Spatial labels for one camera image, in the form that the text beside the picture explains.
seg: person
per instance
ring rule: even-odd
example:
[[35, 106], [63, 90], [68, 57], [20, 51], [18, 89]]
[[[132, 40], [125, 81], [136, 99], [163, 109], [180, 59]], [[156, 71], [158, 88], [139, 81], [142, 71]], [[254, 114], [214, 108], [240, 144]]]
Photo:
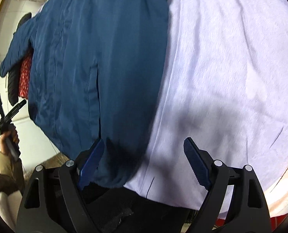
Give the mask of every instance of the person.
[[22, 161], [13, 161], [5, 142], [10, 135], [13, 141], [19, 144], [18, 132], [14, 125], [11, 125], [10, 131], [0, 136], [0, 216], [14, 230], [25, 182]]

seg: red garment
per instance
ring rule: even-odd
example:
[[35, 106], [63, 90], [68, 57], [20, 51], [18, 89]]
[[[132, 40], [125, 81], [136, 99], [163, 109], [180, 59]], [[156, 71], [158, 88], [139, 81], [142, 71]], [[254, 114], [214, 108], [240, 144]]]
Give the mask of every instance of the red garment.
[[28, 87], [30, 84], [30, 72], [32, 66], [34, 50], [29, 50], [22, 60], [20, 80], [19, 80], [19, 96], [28, 99]]

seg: person's hand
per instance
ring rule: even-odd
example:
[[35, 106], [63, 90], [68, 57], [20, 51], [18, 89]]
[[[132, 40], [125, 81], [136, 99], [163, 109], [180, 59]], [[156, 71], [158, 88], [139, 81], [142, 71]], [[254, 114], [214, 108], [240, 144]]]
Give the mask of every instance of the person's hand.
[[9, 154], [9, 148], [6, 144], [6, 138], [9, 137], [10, 135], [12, 136], [12, 140], [16, 143], [16, 144], [19, 144], [19, 137], [18, 137], [18, 132], [16, 131], [16, 127], [11, 124], [10, 125], [10, 130], [3, 133], [1, 136], [0, 136], [0, 152], [4, 155], [8, 155]]

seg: white fabric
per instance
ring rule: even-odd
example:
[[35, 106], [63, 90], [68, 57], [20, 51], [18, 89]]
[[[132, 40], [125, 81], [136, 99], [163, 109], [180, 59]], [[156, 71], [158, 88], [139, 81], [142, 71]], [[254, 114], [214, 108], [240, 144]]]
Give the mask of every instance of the white fabric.
[[20, 191], [16, 191], [9, 196], [4, 192], [0, 192], [0, 217], [13, 231], [17, 224], [21, 200], [22, 195]]
[[[168, 52], [145, 159], [125, 187], [199, 210], [205, 196], [183, 152], [192, 137], [268, 189], [288, 165], [288, 2], [169, 0]], [[220, 218], [231, 198], [227, 191]]]

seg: person's arm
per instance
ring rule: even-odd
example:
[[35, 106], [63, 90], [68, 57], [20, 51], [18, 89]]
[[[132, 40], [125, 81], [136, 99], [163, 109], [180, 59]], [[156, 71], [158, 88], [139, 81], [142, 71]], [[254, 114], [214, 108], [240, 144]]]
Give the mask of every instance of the person's arm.
[[19, 137], [15, 126], [13, 125], [11, 131], [5, 132], [0, 136], [0, 174], [5, 174], [13, 178], [20, 191], [25, 188], [24, 175], [22, 169], [22, 161], [12, 161], [11, 153], [6, 145], [5, 139], [12, 135], [13, 141], [18, 144]]

